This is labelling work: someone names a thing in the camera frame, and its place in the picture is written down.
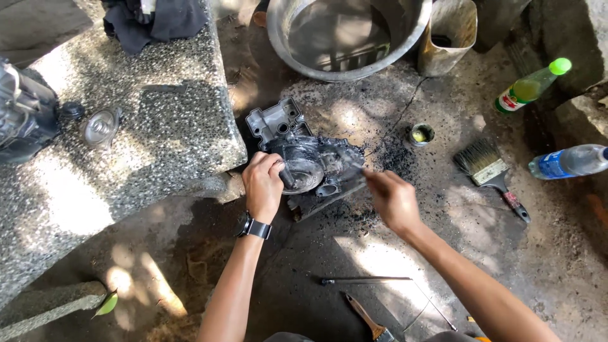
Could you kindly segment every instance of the black cloth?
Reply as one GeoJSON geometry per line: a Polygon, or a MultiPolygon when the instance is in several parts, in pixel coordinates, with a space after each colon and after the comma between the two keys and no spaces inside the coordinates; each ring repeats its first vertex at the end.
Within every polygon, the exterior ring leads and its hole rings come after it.
{"type": "Polygon", "coordinates": [[[128,55],[139,53],[151,41],[193,37],[209,20],[198,0],[156,0],[156,11],[150,15],[142,13],[139,0],[105,2],[109,9],[103,28],[128,55]]]}

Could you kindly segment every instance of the engine cover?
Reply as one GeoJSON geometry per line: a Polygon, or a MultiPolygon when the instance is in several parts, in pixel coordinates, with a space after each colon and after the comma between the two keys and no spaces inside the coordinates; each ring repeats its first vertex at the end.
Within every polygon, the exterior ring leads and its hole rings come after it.
{"type": "Polygon", "coordinates": [[[314,190],[324,197],[339,193],[340,183],[359,175],[354,164],[364,163],[363,149],[347,139],[315,137],[291,97],[265,111],[257,108],[246,118],[261,151],[278,153],[285,162],[279,174],[285,195],[314,190]]]}

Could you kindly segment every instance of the plastic bottle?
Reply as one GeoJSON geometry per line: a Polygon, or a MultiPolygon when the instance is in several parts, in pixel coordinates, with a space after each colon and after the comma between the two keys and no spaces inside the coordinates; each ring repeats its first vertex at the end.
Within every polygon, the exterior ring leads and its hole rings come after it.
{"type": "Polygon", "coordinates": [[[501,113],[510,113],[538,99],[549,88],[559,75],[572,68],[567,58],[558,58],[548,67],[538,70],[522,79],[518,79],[494,101],[494,106],[501,113]]]}
{"type": "Polygon", "coordinates": [[[530,172],[542,180],[590,175],[608,169],[608,148],[587,144],[534,158],[530,172]]]}

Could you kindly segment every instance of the brush bristles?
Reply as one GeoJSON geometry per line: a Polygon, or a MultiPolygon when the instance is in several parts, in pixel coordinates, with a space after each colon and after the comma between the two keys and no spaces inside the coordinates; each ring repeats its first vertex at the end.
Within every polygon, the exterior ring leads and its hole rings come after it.
{"type": "Polygon", "coordinates": [[[454,156],[454,161],[462,171],[473,176],[500,159],[500,152],[490,138],[475,141],[454,156]]]}

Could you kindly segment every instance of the bottle label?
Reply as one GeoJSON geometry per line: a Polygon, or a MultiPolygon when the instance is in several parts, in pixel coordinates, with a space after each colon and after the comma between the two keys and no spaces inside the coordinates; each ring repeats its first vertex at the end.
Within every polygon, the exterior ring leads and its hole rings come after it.
{"type": "Polygon", "coordinates": [[[498,98],[496,98],[494,105],[498,111],[502,113],[510,113],[522,108],[526,103],[530,102],[531,101],[518,99],[513,91],[513,85],[511,85],[509,89],[505,90],[500,96],[498,96],[498,98]]]}
{"type": "Polygon", "coordinates": [[[562,166],[559,164],[559,157],[563,152],[564,150],[549,153],[548,155],[542,156],[541,159],[538,160],[538,168],[547,178],[555,180],[558,178],[569,178],[575,176],[564,171],[562,166]]]}

